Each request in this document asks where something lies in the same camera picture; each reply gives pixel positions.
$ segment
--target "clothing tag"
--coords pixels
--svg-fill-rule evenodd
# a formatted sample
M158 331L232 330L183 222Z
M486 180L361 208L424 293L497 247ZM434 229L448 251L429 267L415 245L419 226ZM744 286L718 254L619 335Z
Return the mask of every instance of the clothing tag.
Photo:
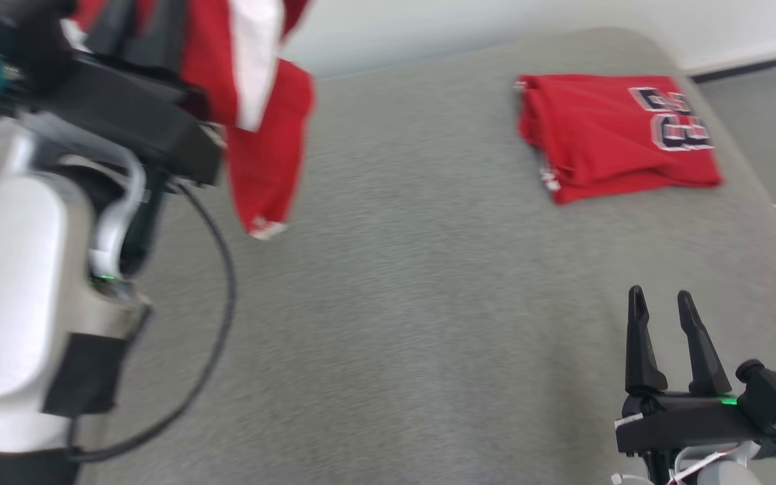
M544 186L547 187L547 190L549 191L559 191L561 190L561 184L558 183L558 179L555 177L555 172L552 171L549 167L547 168L541 168L541 180L544 183Z

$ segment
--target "white sticker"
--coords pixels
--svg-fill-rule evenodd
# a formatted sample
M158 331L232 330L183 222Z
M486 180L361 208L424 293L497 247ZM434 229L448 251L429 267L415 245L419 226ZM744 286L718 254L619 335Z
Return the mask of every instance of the white sticker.
M558 183L555 171L550 168L541 168L541 181L549 191L561 190L561 184Z
M644 418L643 414L640 412L640 414L634 414L633 416L628 416L627 418L621 418L621 420L616 420L616 430L619 426L623 426L623 424L633 423L634 421L639 421L642 418Z

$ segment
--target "gray cushion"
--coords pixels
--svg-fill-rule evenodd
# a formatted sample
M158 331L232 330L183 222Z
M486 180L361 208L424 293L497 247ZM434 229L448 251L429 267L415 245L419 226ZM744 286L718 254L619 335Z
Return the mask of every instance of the gray cushion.
M520 73L678 77L726 184L554 206L515 134ZM635 284L671 389L690 381L682 288L730 376L751 357L776 368L776 213L650 41L592 30L318 87L288 234L246 239L225 194L206 194L241 279L212 386L163 439L99 467L101 483L591 485L641 473L612 424ZM159 314L111 440L172 408L216 328L218 259L181 200L143 286ZM757 470L776 482L776 463Z

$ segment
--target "printed number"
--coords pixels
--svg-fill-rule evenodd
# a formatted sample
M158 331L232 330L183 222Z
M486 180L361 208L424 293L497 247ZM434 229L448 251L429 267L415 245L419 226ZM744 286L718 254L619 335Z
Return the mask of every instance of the printed number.
M643 110L655 113L652 141L658 148L668 152L714 148L708 128L693 114L684 94L664 94L653 87L632 87L630 92Z

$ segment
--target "folded red jersey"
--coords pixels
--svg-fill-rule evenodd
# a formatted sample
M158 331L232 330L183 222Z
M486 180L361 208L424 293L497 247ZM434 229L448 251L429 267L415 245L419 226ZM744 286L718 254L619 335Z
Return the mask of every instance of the folded red jersey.
M721 183L708 128L664 76L521 76L519 130L555 203Z

